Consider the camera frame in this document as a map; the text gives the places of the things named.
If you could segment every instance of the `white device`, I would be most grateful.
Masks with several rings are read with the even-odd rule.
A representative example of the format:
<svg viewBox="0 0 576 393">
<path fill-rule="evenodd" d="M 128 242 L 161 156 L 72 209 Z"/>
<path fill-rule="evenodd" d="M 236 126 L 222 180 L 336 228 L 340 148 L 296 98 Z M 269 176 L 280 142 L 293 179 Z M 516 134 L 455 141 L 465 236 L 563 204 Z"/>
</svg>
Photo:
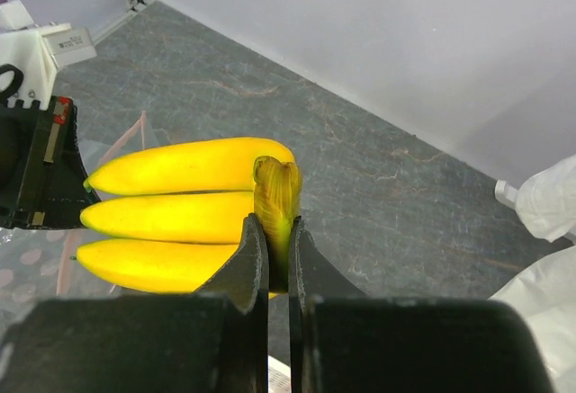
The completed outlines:
<svg viewBox="0 0 576 393">
<path fill-rule="evenodd" d="M 21 1 L 0 4 L 0 65 L 17 67 L 24 75 L 18 91 L 7 100 L 9 108 L 48 110 L 58 71 L 95 56 L 86 28 L 68 23 L 38 26 Z M 10 74 L 0 75 L 0 92 L 12 81 Z"/>
</svg>

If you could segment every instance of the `gray marble floor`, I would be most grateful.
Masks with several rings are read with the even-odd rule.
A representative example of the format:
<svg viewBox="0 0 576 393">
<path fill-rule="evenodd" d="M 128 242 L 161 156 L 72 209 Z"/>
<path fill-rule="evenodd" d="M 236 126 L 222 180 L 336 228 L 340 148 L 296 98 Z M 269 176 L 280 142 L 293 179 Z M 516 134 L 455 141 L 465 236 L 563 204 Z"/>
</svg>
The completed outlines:
<svg viewBox="0 0 576 393">
<path fill-rule="evenodd" d="M 148 111 L 171 142 L 251 135 L 293 149 L 320 251 L 373 296 L 489 297 L 567 242 L 532 238 L 494 181 L 289 70 L 155 3 L 58 77 L 81 137 L 112 143 Z M 287 302 L 270 350 L 288 361 Z"/>
</svg>

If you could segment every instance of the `banana bunch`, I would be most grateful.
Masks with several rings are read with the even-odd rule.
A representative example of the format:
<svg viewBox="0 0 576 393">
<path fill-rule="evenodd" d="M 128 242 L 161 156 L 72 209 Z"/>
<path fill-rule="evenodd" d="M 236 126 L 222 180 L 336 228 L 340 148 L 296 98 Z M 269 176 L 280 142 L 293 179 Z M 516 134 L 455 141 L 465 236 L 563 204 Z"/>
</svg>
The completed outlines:
<svg viewBox="0 0 576 393">
<path fill-rule="evenodd" d="M 236 252 L 251 212 L 271 250 L 287 256 L 302 187 L 294 162 L 287 147 L 266 138 L 214 139 L 116 158 L 90 175 L 85 188 L 120 197 L 80 216 L 112 238 L 80 246 L 76 258 L 125 288 L 192 292 Z M 287 278 L 284 260 L 278 256 L 274 265 Z"/>
</svg>

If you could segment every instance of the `red tab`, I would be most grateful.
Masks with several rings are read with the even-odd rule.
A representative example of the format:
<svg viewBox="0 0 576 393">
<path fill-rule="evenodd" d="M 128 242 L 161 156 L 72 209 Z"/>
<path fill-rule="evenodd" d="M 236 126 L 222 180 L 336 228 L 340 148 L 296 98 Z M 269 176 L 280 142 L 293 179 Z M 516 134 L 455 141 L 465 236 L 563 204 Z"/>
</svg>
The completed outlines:
<svg viewBox="0 0 576 393">
<path fill-rule="evenodd" d="M 66 119 L 68 118 L 68 111 L 70 110 L 70 98 L 60 96 L 58 98 L 58 102 L 64 105 L 64 111 L 61 114 L 54 115 L 54 123 L 61 126 L 66 123 Z"/>
</svg>

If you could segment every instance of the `yellow banana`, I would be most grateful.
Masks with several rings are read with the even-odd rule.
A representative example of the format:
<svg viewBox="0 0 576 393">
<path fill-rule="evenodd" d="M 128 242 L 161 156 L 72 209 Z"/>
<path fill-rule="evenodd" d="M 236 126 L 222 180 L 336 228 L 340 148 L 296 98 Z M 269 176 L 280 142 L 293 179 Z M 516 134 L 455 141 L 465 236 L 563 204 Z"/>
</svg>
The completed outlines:
<svg viewBox="0 0 576 393">
<path fill-rule="evenodd" d="M 193 292 L 208 281 L 238 245 L 192 245 L 113 238 L 80 246 L 78 261 L 121 287 L 146 292 Z"/>
<path fill-rule="evenodd" d="M 80 246 L 78 261 L 125 288 L 198 289 L 238 248 L 244 218 L 254 211 L 255 162 L 262 156 L 295 162 L 274 140 L 225 138 L 143 150 L 101 166 L 86 189 L 125 197 L 90 206 L 80 219 L 121 238 Z"/>
<path fill-rule="evenodd" d="M 146 195 L 98 202 L 80 220 L 113 237 L 237 245 L 253 210 L 252 192 Z"/>
<path fill-rule="evenodd" d="M 121 156 L 90 175 L 85 187 L 118 195 L 252 191 L 253 165 L 259 156 L 294 162 L 290 149 L 272 139 L 212 139 Z"/>
</svg>

